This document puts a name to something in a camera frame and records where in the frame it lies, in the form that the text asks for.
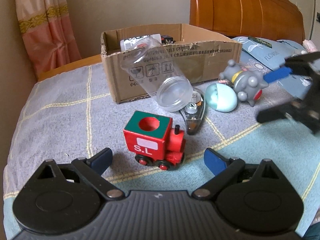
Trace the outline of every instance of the cardboard box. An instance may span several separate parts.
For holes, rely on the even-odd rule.
[[[159,33],[174,38],[175,44],[165,45],[177,65],[191,83],[217,79],[230,59],[239,62],[242,44],[228,37],[188,24],[143,25],[103,32],[101,59],[106,72],[111,96],[116,103],[147,96],[145,90],[121,69],[128,51],[120,51],[120,41],[127,38]],[[142,62],[146,66],[156,62]]]

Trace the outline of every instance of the pink curtain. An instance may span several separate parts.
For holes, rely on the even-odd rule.
[[[36,75],[81,59],[67,0],[16,0],[23,41]]]

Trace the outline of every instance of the white label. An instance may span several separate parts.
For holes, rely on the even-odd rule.
[[[146,38],[147,36],[141,36],[141,37],[134,37],[123,41],[124,49],[130,49],[131,46],[136,44],[138,41],[141,41],[142,39]]]
[[[142,138],[137,138],[137,144],[142,147],[146,147],[146,148],[153,149],[153,150],[158,149],[158,143],[153,142],[153,141],[149,141],[149,140],[145,140]]]

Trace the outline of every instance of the toy train wheel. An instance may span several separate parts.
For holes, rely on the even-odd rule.
[[[152,163],[152,159],[147,157],[147,156],[143,156],[143,155],[140,155],[140,154],[137,154],[135,157],[136,161],[138,163],[140,163],[141,165],[144,165],[144,166],[153,166],[153,163]]]
[[[173,170],[175,168],[175,166],[168,161],[156,161],[155,162],[155,166],[157,166],[159,169],[163,170],[163,171],[170,171]]]

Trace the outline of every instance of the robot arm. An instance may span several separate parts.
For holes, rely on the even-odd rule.
[[[303,100],[294,99],[291,102],[262,110],[257,115],[257,122],[265,123],[278,119],[294,119],[307,126],[313,134],[320,131],[320,75],[312,64],[320,59],[320,52],[289,57],[279,70],[271,74],[280,76],[283,73],[308,76],[313,84]]]
[[[14,240],[301,239],[295,229],[303,202],[270,159],[246,164],[208,148],[204,163],[215,177],[191,195],[125,196],[100,176],[111,162],[109,148],[69,164],[44,161],[14,200],[22,229]]]

